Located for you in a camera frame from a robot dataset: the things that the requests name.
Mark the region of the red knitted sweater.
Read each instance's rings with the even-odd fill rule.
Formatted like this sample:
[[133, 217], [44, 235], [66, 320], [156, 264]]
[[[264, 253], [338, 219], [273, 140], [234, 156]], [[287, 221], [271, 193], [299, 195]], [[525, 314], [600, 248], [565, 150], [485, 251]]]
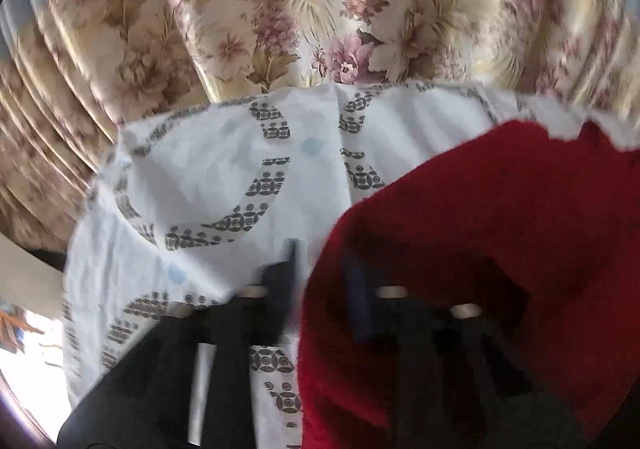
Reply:
[[354, 256], [427, 305], [475, 299], [492, 261], [528, 296], [514, 362], [566, 406], [584, 448], [639, 443], [639, 152], [509, 122], [346, 212], [308, 280], [298, 351], [306, 448], [393, 448], [390, 362], [350, 320]]

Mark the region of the white board panel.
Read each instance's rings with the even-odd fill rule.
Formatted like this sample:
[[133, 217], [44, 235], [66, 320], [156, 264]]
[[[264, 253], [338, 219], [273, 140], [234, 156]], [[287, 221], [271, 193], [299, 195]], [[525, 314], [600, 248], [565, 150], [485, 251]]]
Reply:
[[1, 235], [0, 294], [5, 301], [38, 315], [60, 319], [63, 273]]

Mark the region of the white patterned bed sheet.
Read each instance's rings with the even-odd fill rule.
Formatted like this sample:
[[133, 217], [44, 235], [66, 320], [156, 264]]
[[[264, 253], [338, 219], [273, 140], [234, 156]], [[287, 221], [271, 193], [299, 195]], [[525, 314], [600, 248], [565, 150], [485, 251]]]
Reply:
[[[509, 122], [562, 140], [595, 123], [616, 146], [639, 152], [638, 132], [598, 110], [424, 82], [283, 88], [122, 128], [67, 254], [73, 411], [160, 319], [229, 302], [296, 242], [294, 304], [277, 343], [250, 348], [250, 386], [254, 448], [306, 448], [303, 301], [337, 221], [432, 158]], [[198, 350], [188, 448], [204, 448], [214, 352]]]

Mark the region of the floral beige curtain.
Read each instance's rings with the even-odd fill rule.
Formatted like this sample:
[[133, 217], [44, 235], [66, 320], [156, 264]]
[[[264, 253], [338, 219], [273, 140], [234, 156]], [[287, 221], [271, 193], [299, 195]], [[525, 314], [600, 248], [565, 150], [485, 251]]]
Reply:
[[1, 231], [62, 251], [122, 125], [280, 87], [465, 80], [639, 120], [639, 0], [1, 0]]

